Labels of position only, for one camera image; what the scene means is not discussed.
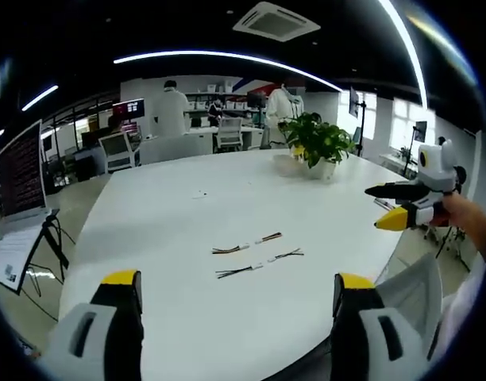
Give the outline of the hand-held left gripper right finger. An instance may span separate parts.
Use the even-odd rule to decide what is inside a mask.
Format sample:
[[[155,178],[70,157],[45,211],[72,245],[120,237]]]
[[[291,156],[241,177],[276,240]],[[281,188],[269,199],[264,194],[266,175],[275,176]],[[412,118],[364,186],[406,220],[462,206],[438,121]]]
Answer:
[[[415,380],[426,356],[422,338],[365,277],[334,276],[330,332],[332,380]]]

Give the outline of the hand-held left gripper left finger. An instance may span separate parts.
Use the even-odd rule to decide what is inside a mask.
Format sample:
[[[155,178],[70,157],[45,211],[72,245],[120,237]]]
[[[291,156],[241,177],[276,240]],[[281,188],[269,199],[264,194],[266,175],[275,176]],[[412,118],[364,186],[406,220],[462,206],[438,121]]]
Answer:
[[[58,322],[40,368],[53,380],[140,380],[141,315],[141,272],[106,276]]]

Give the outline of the person's right hand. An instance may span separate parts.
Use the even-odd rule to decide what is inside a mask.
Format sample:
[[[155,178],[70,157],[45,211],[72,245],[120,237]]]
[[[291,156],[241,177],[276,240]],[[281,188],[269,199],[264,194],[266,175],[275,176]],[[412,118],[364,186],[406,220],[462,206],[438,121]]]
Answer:
[[[486,213],[475,202],[458,193],[444,196],[442,204],[450,223],[465,231],[486,262]]]

